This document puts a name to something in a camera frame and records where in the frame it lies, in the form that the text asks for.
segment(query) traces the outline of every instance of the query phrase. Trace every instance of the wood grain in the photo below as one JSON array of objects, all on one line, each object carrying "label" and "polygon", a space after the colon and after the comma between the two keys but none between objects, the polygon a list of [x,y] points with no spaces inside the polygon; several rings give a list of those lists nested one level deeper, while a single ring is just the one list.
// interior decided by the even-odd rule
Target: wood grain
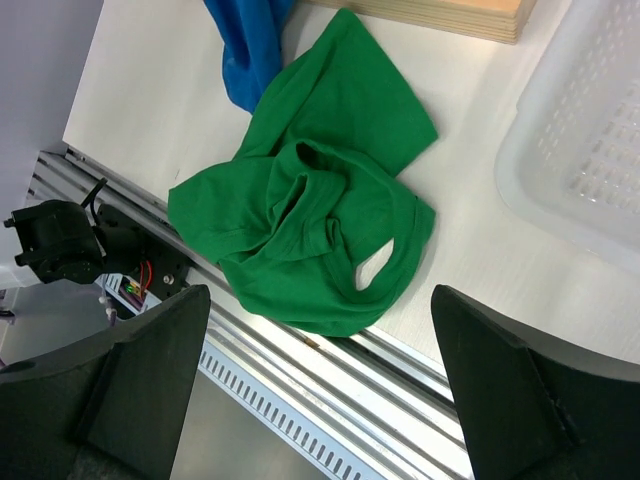
[{"label": "wood grain", "polygon": [[327,7],[516,43],[536,0],[308,0]]}]

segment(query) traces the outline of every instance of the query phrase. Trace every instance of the green cloth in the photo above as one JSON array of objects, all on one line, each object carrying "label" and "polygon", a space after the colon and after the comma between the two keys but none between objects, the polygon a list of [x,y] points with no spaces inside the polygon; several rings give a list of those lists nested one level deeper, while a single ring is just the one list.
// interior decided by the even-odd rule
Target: green cloth
[{"label": "green cloth", "polygon": [[[271,83],[233,160],[171,190],[169,220],[248,311],[349,336],[418,268],[435,213],[394,177],[436,138],[389,58],[340,10]],[[356,267],[392,238],[391,258],[358,290]]]}]

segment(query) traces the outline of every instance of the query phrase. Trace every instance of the blue fabric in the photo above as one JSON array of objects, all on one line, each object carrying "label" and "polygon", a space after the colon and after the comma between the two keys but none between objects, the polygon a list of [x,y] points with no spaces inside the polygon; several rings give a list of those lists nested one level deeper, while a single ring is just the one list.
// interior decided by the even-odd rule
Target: blue fabric
[{"label": "blue fabric", "polygon": [[224,40],[222,78],[233,103],[253,113],[282,70],[280,34],[294,0],[204,0]]}]

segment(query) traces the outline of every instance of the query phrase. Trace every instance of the white plastic basket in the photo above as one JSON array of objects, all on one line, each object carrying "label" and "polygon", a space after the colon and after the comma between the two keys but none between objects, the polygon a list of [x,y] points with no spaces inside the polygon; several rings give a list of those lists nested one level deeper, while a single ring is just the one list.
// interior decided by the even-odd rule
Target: white plastic basket
[{"label": "white plastic basket", "polygon": [[640,273],[640,0],[574,0],[517,108],[505,202]]}]

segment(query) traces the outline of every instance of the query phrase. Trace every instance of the white tabletop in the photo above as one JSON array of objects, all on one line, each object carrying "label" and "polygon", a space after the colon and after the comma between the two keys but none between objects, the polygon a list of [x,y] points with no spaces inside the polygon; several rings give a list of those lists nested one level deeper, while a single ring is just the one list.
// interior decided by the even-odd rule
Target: white tabletop
[{"label": "white tabletop", "polygon": [[[494,181],[516,102],[569,3],[538,0],[517,46],[363,17],[441,133],[399,177],[435,207],[437,233],[408,291],[376,326],[438,361],[429,304],[434,286],[448,284],[640,363],[640,279],[520,220]],[[284,34],[287,61],[334,12],[297,7]],[[166,199],[170,187],[229,160],[246,131],[249,115],[222,85],[221,48],[201,0],[105,0],[64,140]]]}]

